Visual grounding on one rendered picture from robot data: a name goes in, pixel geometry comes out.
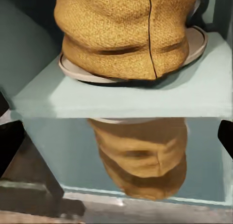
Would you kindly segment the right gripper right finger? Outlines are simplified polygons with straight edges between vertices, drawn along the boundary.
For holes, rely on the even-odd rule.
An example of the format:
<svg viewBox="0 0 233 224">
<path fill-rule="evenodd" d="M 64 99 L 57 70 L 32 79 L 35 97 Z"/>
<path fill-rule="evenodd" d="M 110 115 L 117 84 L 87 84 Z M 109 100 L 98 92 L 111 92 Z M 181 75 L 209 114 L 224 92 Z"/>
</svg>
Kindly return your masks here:
<svg viewBox="0 0 233 224">
<path fill-rule="evenodd" d="M 233 159 L 233 121 L 222 120 L 217 135 Z"/>
</svg>

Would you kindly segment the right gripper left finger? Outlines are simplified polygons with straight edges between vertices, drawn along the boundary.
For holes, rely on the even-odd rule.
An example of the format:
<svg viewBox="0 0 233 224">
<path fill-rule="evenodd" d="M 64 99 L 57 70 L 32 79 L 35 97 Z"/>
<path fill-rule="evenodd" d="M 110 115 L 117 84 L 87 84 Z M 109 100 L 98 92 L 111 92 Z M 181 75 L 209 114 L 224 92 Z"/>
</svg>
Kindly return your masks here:
<svg viewBox="0 0 233 224">
<path fill-rule="evenodd" d="M 21 121 L 0 125 L 0 178 L 25 139 Z"/>
</svg>

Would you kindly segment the microwave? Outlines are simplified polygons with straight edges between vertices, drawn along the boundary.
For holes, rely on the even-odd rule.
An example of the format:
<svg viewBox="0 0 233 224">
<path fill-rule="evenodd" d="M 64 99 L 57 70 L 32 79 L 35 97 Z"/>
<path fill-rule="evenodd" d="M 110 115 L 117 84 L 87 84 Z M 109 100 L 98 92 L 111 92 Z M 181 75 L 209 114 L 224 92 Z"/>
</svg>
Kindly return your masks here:
<svg viewBox="0 0 233 224">
<path fill-rule="evenodd" d="M 7 110 L 233 108 L 233 0 L 201 0 L 186 25 L 189 55 L 153 81 L 107 78 L 71 63 L 56 0 L 0 0 L 0 117 Z"/>
</svg>

